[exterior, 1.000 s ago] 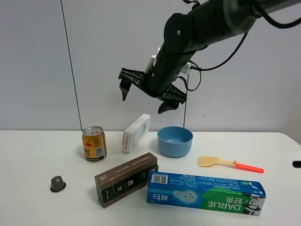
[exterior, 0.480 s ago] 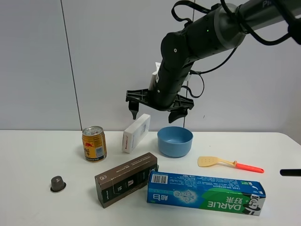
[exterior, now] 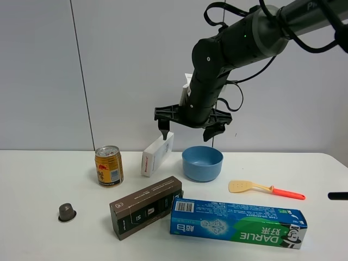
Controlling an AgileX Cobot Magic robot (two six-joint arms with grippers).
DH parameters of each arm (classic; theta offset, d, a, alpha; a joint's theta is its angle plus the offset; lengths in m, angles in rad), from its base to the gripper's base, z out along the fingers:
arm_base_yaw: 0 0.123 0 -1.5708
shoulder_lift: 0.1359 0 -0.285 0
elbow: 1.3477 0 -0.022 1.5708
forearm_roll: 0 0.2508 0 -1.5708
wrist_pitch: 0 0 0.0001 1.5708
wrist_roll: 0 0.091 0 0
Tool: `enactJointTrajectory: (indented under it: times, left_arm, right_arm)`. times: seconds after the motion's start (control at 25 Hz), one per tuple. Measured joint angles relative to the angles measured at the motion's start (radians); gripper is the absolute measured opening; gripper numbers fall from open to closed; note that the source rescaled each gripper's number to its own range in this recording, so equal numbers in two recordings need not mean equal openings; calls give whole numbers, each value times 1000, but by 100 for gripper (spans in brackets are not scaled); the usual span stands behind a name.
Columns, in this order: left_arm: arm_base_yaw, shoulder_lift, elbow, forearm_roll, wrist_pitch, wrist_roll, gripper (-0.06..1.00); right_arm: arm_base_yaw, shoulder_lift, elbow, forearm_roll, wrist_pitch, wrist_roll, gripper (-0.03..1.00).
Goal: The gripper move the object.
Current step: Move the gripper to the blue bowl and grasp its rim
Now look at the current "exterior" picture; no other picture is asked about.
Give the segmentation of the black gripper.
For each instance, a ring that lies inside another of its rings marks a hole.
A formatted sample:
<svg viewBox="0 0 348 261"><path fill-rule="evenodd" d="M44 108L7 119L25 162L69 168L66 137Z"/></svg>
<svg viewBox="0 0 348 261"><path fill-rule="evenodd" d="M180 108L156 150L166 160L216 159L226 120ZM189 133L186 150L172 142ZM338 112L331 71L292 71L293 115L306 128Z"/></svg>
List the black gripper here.
<svg viewBox="0 0 348 261"><path fill-rule="evenodd" d="M171 121L190 128L205 128L203 141L207 142L225 131L225 125L232 122L232 116L228 112L215 110L214 108L199 110L190 106L170 105L156 107L154 109L154 120L158 121L158 129L163 136L163 140L167 140Z"/></svg>

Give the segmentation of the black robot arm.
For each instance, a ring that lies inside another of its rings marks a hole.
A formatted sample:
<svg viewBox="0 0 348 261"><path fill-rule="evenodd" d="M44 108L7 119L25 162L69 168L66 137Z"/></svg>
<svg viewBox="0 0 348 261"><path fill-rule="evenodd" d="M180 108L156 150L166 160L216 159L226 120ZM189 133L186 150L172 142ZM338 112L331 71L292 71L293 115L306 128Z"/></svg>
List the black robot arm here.
<svg viewBox="0 0 348 261"><path fill-rule="evenodd" d="M232 121L232 108L215 108L223 87L230 83L228 76L234 69L267 59L274 61L289 41L295 41L309 53L323 53L339 46L347 50L347 1L293 1L277 8L260 1L249 11L225 2L214 2L210 8L221 8L240 16L232 25L205 20L219 31L215 36L198 41L192 50L194 72L182 91L178 104L157 107L154 119L164 138L175 122L190 128L202 128L208 141L225 131ZM310 47L300 36L332 26L334 39L323 47Z"/></svg>

